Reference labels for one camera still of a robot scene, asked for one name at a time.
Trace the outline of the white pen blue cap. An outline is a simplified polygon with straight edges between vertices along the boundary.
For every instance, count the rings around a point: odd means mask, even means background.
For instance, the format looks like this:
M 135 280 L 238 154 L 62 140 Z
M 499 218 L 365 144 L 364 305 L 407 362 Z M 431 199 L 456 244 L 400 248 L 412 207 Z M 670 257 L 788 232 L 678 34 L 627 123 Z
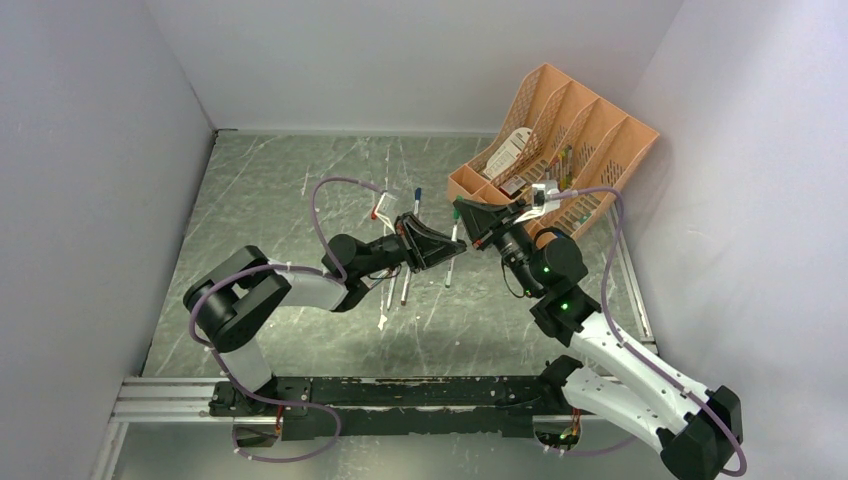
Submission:
M 420 215 L 421 197 L 422 197 L 422 188 L 417 187 L 414 190 L 414 203 L 413 203 L 413 210 L 412 210 L 413 215 L 415 215 L 416 217 L 418 217 Z

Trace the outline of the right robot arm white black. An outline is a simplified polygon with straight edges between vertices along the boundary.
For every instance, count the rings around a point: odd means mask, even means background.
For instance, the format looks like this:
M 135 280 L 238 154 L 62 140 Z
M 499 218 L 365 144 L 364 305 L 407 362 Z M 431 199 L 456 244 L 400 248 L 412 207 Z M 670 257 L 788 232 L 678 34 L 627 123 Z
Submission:
M 550 228 L 553 239 L 538 247 L 519 222 L 521 201 L 458 198 L 453 206 L 472 246 L 497 249 L 525 296 L 535 299 L 536 325 L 566 348 L 564 373 L 539 389 L 548 412 L 572 406 L 606 419 L 654 449 L 677 479 L 743 475 L 743 468 L 727 467 L 741 455 L 739 397 L 681 373 L 609 318 L 605 301 L 579 285 L 588 269 L 572 238 Z

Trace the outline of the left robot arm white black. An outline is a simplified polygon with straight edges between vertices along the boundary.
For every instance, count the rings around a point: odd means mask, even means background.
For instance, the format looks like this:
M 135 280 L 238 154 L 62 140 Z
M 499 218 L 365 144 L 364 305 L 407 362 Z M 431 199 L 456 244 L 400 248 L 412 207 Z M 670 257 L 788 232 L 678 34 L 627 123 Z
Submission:
M 268 413 L 277 400 L 275 376 L 256 340 L 277 308 L 346 312 L 371 291 L 370 276 L 402 265 L 418 273 L 467 249 L 464 241 L 427 227 L 412 213 L 400 215 L 391 233 L 373 241 L 337 234 L 328 246 L 317 269 L 273 262 L 248 245 L 183 296 L 191 333 L 218 355 L 225 372 L 240 384 L 237 403 L 251 415 Z

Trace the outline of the white pen grey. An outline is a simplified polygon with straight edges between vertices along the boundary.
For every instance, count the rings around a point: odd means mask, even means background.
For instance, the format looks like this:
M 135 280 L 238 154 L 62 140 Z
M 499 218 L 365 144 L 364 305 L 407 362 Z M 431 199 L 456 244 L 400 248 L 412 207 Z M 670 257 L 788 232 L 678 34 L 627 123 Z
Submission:
M 396 290 L 398 276 L 399 276 L 399 274 L 395 273 L 389 280 L 389 286 L 388 286 L 388 290 L 387 290 L 386 303 L 385 303 L 385 308 L 386 308 L 387 311 L 391 310 L 391 307 L 392 307 L 392 304 L 393 304 L 393 298 L 394 298 L 394 294 L 395 294 L 395 290 Z

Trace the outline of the white pen brown end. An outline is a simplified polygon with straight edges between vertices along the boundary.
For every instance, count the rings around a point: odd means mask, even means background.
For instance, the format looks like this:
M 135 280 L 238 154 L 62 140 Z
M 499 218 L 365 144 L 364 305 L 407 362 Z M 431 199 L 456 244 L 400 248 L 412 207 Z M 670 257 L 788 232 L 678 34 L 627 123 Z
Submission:
M 405 272 L 404 281 L 403 281 L 402 290 L 401 290 L 401 296 L 400 296 L 400 305 L 401 306 L 407 305 L 408 298 L 409 298 L 409 292 L 410 292 L 411 279 L 412 279 L 412 270 L 408 269 Z

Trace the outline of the pens bundle in organizer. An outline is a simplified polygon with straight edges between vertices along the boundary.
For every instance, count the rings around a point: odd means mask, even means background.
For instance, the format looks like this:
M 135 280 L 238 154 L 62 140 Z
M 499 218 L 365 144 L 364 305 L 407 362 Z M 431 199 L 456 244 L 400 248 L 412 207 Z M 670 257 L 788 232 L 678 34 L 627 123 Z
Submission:
M 567 144 L 545 168 L 543 179 L 555 181 L 559 190 L 566 190 L 572 182 L 573 147 Z

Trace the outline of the orange plastic file organizer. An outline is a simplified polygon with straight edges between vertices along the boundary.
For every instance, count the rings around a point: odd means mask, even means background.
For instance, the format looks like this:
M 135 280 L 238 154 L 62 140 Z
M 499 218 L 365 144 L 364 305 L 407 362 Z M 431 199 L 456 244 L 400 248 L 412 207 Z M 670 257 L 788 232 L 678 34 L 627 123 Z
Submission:
M 519 129 L 529 137 L 504 172 L 488 161 Z M 530 200 L 531 186 L 555 180 L 560 189 L 623 189 L 659 134 L 550 64 L 523 79 L 495 139 L 450 174 L 448 199 L 484 203 Z

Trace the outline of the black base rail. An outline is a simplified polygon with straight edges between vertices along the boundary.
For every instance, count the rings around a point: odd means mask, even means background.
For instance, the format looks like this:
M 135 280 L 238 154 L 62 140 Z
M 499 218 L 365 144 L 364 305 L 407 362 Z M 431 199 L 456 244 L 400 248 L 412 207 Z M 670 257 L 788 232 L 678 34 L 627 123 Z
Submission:
M 538 376 L 276 377 L 262 394 L 279 407 L 214 386 L 208 414 L 239 427 L 281 428 L 287 441 L 320 437 L 496 433 L 555 438 L 575 414 Z

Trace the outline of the aluminium frame rail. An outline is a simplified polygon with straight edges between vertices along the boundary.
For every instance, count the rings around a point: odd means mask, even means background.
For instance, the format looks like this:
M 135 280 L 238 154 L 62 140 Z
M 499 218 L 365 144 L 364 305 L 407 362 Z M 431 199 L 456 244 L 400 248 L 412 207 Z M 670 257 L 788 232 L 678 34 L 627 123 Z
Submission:
M 216 378 L 128 377 L 122 382 L 90 479 L 112 479 L 132 424 L 201 422 Z

